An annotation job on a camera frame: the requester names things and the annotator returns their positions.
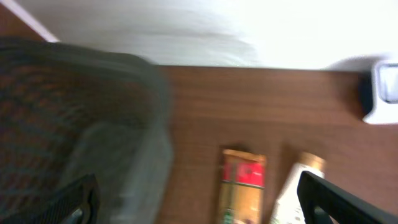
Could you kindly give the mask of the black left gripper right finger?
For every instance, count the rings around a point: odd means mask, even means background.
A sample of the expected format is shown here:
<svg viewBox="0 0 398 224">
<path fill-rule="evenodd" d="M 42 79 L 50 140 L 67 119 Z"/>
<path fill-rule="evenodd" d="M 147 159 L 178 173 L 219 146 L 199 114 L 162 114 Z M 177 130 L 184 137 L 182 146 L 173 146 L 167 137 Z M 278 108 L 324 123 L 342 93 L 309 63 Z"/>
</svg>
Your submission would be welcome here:
<svg viewBox="0 0 398 224">
<path fill-rule="evenodd" d="M 300 175 L 297 195 L 306 224 L 397 223 L 397 217 L 309 172 Z"/>
</svg>

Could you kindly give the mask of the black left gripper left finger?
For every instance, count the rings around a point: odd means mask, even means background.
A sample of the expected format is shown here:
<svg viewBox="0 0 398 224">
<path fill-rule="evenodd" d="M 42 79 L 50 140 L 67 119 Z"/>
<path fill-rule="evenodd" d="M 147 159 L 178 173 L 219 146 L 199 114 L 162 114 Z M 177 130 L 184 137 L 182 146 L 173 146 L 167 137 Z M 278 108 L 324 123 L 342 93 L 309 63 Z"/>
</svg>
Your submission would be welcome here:
<svg viewBox="0 0 398 224">
<path fill-rule="evenodd" d="M 88 174 L 52 194 L 47 200 L 23 208 L 2 224 L 96 224 L 100 191 L 95 175 Z"/>
</svg>

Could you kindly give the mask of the white tube with gold cap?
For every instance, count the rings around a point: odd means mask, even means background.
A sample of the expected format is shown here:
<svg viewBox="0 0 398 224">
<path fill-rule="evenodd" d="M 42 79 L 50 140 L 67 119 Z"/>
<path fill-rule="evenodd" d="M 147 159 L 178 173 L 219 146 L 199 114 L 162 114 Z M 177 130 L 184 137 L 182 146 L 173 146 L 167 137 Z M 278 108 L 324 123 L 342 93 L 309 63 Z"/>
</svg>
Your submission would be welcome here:
<svg viewBox="0 0 398 224">
<path fill-rule="evenodd" d="M 297 195 L 297 188 L 302 172 L 309 171 L 324 178 L 326 161 L 308 152 L 301 152 L 292 166 L 287 180 L 274 204 L 270 224 L 304 224 L 305 219 Z"/>
</svg>

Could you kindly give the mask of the orange red spaghetti packet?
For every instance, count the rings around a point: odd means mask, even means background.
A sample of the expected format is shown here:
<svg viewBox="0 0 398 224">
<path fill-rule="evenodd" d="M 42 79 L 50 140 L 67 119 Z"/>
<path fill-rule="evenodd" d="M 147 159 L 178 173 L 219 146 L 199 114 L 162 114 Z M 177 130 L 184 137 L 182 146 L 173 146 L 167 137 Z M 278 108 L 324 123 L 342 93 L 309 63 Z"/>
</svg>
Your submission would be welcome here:
<svg viewBox="0 0 398 224">
<path fill-rule="evenodd" d="M 223 150 L 216 224 L 260 224 L 266 156 Z"/>
</svg>

